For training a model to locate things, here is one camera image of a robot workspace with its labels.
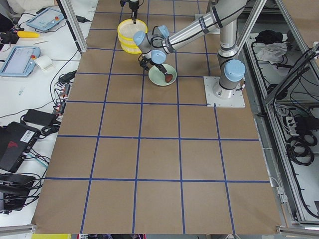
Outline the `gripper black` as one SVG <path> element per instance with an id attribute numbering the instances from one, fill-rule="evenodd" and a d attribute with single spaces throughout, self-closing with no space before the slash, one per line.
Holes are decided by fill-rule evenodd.
<path id="1" fill-rule="evenodd" d="M 155 64 L 155 66 L 156 66 L 164 75 L 167 75 L 167 70 L 163 67 L 162 64 Z"/>
<path id="2" fill-rule="evenodd" d="M 130 2 L 130 9 L 131 9 L 131 19 L 133 19 L 133 24 L 137 23 L 137 15 L 139 9 L 139 2 Z"/>

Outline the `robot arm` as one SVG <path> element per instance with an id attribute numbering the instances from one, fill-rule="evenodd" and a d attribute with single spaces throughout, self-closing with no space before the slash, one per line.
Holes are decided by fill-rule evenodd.
<path id="1" fill-rule="evenodd" d="M 138 15 L 138 9 L 140 7 L 140 1 L 139 0 L 128 0 L 129 8 L 131 10 L 131 19 L 133 21 L 133 24 L 137 23 L 137 15 Z"/>
<path id="2" fill-rule="evenodd" d="M 210 7 L 209 12 L 173 35 L 169 34 L 165 25 L 155 26 L 148 33 L 136 32 L 133 40 L 142 52 L 138 58 L 140 66 L 145 71 L 149 70 L 149 64 L 157 67 L 164 74 L 165 80 L 170 82 L 173 76 L 163 65 L 166 56 L 215 29 L 220 30 L 219 60 L 234 58 L 239 52 L 237 18 L 246 4 L 245 0 L 219 0 Z"/>

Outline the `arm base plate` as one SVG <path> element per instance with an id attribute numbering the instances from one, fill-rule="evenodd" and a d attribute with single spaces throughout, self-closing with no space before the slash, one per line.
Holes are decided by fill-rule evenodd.
<path id="1" fill-rule="evenodd" d="M 226 90 L 219 84 L 220 77 L 204 76 L 206 105 L 211 108 L 245 108 L 245 101 L 241 86 Z"/>

